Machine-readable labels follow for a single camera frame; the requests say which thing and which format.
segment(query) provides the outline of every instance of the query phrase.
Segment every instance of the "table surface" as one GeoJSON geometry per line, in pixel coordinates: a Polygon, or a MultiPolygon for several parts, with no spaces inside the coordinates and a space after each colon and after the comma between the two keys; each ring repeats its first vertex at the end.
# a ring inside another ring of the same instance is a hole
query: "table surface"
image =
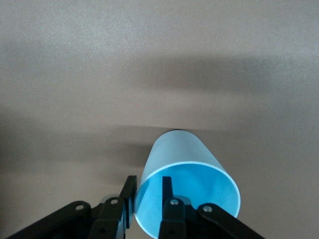
{"type": "Polygon", "coordinates": [[[319,238],[318,38],[310,0],[1,1],[0,238],[119,193],[174,128],[234,178],[242,222],[319,238]]]}

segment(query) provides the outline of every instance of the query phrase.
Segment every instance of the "black bracket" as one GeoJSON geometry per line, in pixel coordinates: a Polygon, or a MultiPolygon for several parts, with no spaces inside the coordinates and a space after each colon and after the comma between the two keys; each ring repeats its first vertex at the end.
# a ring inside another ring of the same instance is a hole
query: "black bracket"
{"type": "MultiPolygon", "coordinates": [[[[264,239],[215,204],[195,210],[175,197],[170,177],[162,179],[162,222],[159,239],[264,239]]],[[[118,197],[91,209],[73,202],[8,239],[125,239],[134,213],[137,177],[129,176],[118,197]]]]}
{"type": "Polygon", "coordinates": [[[162,202],[159,239],[264,239],[216,204],[185,205],[174,197],[170,177],[162,178],[162,202]]]}
{"type": "Polygon", "coordinates": [[[137,177],[129,176],[119,197],[109,198],[91,209],[73,202],[7,239],[123,239],[130,227],[137,177]]]}

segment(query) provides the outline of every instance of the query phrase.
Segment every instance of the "blue cup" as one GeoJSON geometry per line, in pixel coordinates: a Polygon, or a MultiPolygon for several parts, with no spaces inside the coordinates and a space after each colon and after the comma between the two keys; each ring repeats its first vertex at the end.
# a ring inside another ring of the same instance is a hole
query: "blue cup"
{"type": "Polygon", "coordinates": [[[234,180],[194,134],[173,130],[154,143],[135,198],[136,220],[151,237],[160,232],[163,176],[172,178],[174,195],[189,198],[195,209],[214,203],[237,217],[240,194],[234,180]]]}

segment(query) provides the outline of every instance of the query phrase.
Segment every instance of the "metal screw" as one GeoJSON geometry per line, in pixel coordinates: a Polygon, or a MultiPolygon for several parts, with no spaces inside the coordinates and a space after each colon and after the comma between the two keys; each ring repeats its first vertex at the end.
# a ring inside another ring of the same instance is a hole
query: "metal screw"
{"type": "Polygon", "coordinates": [[[211,206],[204,206],[203,207],[204,212],[206,213],[211,213],[213,211],[213,209],[211,208],[211,206]]]}
{"type": "Polygon", "coordinates": [[[177,205],[177,204],[178,204],[178,200],[172,199],[172,200],[170,201],[170,204],[171,204],[171,205],[177,205]]]}
{"type": "Polygon", "coordinates": [[[84,208],[84,206],[82,204],[78,205],[75,207],[75,210],[82,210],[84,208]]]}
{"type": "Polygon", "coordinates": [[[117,200],[117,199],[111,200],[111,204],[117,204],[118,202],[119,202],[119,200],[117,200]]]}

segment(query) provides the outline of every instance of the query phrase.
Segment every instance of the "plastic cup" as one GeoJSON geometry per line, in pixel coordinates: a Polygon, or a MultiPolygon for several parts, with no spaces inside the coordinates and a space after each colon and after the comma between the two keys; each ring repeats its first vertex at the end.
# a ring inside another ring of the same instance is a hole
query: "plastic cup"
{"type": "Polygon", "coordinates": [[[163,176],[172,178],[174,195],[188,197],[195,209],[214,203],[237,217],[240,194],[235,181],[194,134],[173,130],[155,141],[135,199],[136,220],[151,237],[158,238],[160,232],[163,176]]]}

